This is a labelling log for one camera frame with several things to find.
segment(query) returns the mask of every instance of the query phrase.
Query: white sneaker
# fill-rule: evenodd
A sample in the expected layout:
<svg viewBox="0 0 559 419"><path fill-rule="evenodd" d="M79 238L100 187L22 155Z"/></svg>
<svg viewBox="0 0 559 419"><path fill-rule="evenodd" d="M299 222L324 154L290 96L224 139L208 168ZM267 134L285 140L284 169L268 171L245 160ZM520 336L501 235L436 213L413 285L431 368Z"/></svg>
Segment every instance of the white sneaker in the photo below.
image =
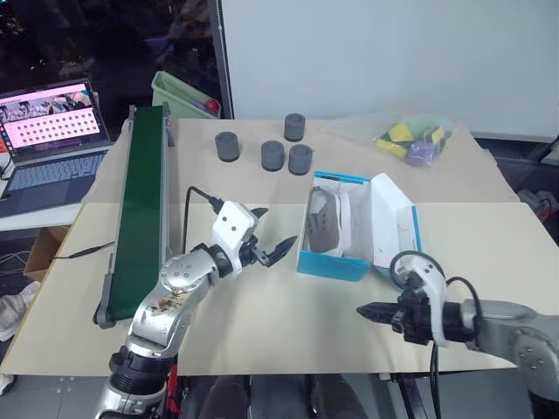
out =
<svg viewBox="0 0 559 419"><path fill-rule="evenodd" d="M14 376L0 373L0 395L5 395L13 386Z"/></svg>
<svg viewBox="0 0 559 419"><path fill-rule="evenodd" d="M35 298L35 294L37 294L37 291L40 287L41 287L40 282L33 281L29 285L27 285L23 290L21 290L19 295L21 295L21 298L24 299L25 307L29 307L29 304Z"/></svg>
<svg viewBox="0 0 559 419"><path fill-rule="evenodd" d="M25 310L33 301L40 286L39 282L33 281L19 294L0 297L0 340L2 342L16 334Z"/></svg>

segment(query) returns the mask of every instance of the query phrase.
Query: cable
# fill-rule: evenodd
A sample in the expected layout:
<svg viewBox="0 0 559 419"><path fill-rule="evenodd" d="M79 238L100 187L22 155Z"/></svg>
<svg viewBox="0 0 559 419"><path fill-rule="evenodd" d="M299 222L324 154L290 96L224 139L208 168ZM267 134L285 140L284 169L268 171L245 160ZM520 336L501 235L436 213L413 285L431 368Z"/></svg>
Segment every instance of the cable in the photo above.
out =
<svg viewBox="0 0 559 419"><path fill-rule="evenodd" d="M438 264L435 259L427 255L426 253L423 253L422 251L401 251L395 257L393 257L392 261L390 262L390 277L392 278L394 285L396 285L398 288L402 288L402 286L398 283L398 277L396 275L396 263L404 256L420 256L421 258L425 258L435 265L435 267L438 269L443 277L445 275L445 272L443 271L443 268L441 268L440 264Z"/></svg>
<svg viewBox="0 0 559 419"><path fill-rule="evenodd" d="M2 173L0 174L0 181L9 181L10 177L3 177L3 174L6 173L8 171L8 168L10 167L11 164L11 155L10 155L10 159L8 160L8 164L6 164L6 167L2 169Z"/></svg>
<svg viewBox="0 0 559 419"><path fill-rule="evenodd" d="M101 249L105 249L109 246L112 246L114 244L114 242L108 242L105 244L102 244L101 246L94 246L94 247L89 247L87 249L84 249L83 251L76 251L75 253L68 255L68 256L55 256L53 259L75 259L75 258L81 258L82 256L85 255L91 255L92 253L95 253L96 251L100 251Z"/></svg>
<svg viewBox="0 0 559 419"><path fill-rule="evenodd" d="M478 334L480 334L481 328L481 303L480 298L478 297L478 293L473 288L473 285L470 281L462 277L452 277L448 281L446 281L446 287L448 287L453 282L461 282L465 286L467 286L468 290L472 294L473 304L475 305L475 318L473 319L473 337L475 339L476 346L480 346L480 342L478 341Z"/></svg>
<svg viewBox="0 0 559 419"><path fill-rule="evenodd" d="M22 264L25 264L26 261L23 260L21 257L19 257L19 255L21 255L22 253L30 253L30 252L29 251L18 251L16 253L7 253L0 258L0 264L5 264L6 262L8 262L9 260L12 260L13 258L17 258L17 259L19 259L19 261Z"/></svg>
<svg viewBox="0 0 559 419"><path fill-rule="evenodd" d="M431 398L435 417L440 419L440 397L438 394L438 345L433 342L431 349L431 359L429 361L429 386L431 387Z"/></svg>
<svg viewBox="0 0 559 419"><path fill-rule="evenodd" d="M445 271L443 271L441 265L433 257L427 255L426 253L423 253L422 251L401 251L395 257L393 257L392 261L390 262L390 278L392 278L394 285L398 288L402 288L402 286L398 283L398 277L396 274L396 263L404 256L420 256L421 258L425 258L435 265L435 267L438 269L443 277L445 276ZM431 358L429 361L429 386L431 388L431 398L433 400L435 416L437 419L440 419L440 397L438 394L438 345L435 342L433 342L433 346L431 349Z"/></svg>
<svg viewBox="0 0 559 419"><path fill-rule="evenodd" d="M410 256L410 255L420 256L421 258L425 258L429 260L432 264L435 265L435 267L444 277L445 272L443 271L443 268L431 256L421 251L401 251L395 257L393 257L392 261L390 262L390 277L392 278L392 281L398 288L401 288L401 286L398 283L398 277L396 274L396 263L400 258L403 258L404 256ZM475 305L475 312L476 312L475 318L473 320L473 333L474 333L475 343L477 346L479 346L480 344L478 341L478 334L480 333L482 312L481 312L481 303L480 303L480 298L478 297L478 293L475 291L475 288L473 288L473 285L470 283L470 281L468 281L465 278L452 277L446 281L446 286L448 287L453 282L461 282L462 284L467 286L468 290L472 294L473 303ZM435 416L437 419L440 419L441 418L440 395L438 392L438 345L435 342L433 342L433 346L431 348L431 358L429 360L429 385L431 388L431 398L433 400L433 408L435 409Z"/></svg>
<svg viewBox="0 0 559 419"><path fill-rule="evenodd" d="M192 191L196 192L202 198L206 199L210 203L211 207L213 208L216 214L221 210L221 207L224 204L224 202L221 199L206 194L202 190L198 189L196 186L190 186L188 188L188 190L186 191L186 198L184 199L183 246L182 246L183 253L186 253L186 229L188 227L188 222L189 222L190 194L192 193Z"/></svg>
<svg viewBox="0 0 559 419"><path fill-rule="evenodd" d="M7 277L8 275L12 275L14 273L22 273L23 269L14 269L13 271L3 271L0 272L0 277Z"/></svg>

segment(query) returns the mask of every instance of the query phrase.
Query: green bin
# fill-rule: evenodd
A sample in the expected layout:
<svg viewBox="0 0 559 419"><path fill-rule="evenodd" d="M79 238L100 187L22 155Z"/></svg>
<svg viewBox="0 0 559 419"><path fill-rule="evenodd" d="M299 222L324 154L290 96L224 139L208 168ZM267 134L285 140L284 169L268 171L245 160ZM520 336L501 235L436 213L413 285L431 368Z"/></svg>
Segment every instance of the green bin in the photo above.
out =
<svg viewBox="0 0 559 419"><path fill-rule="evenodd" d="M160 106L163 102L167 102L172 118L218 120L221 115L221 106L219 106L217 113L214 114L193 105L194 102L202 105L206 100L213 98L184 83L182 80L171 76L168 72L157 72L151 82L151 87L154 90L151 106Z"/></svg>

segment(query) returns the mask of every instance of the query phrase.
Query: white board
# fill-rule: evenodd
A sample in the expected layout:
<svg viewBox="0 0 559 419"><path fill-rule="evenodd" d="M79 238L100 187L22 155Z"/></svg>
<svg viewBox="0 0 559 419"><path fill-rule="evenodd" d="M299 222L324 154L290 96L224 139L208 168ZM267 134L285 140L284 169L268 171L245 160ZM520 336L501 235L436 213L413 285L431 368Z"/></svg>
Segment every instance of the white board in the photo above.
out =
<svg viewBox="0 0 559 419"><path fill-rule="evenodd" d="M559 132L556 0L223 0L235 117L418 110Z"/></svg>

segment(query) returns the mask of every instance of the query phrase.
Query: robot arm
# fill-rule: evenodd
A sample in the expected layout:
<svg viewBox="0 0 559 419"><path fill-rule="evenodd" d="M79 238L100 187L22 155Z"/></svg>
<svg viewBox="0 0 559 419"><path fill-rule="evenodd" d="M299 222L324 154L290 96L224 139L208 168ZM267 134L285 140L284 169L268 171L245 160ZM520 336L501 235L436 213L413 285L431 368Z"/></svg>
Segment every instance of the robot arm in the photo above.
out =
<svg viewBox="0 0 559 419"><path fill-rule="evenodd" d="M440 289L442 278L429 264L420 256L404 264L404 292L396 304L371 303L357 311L366 319L392 325L412 343L437 341L435 331L442 327L444 340L464 342L470 350L513 362L528 387L535 417L559 417L559 316L542 315L515 303L481 300L478 320L473 300L452 303L445 300L445 292L429 291Z"/></svg>
<svg viewBox="0 0 559 419"><path fill-rule="evenodd" d="M166 395L166 381L198 304L219 279L238 275L257 260L272 266L291 249L297 237L278 244L271 254L254 236L266 209L248 210L240 203L218 205L212 245L169 259L155 288L140 303L125 345L109 362L107 380L95 419L152 417Z"/></svg>

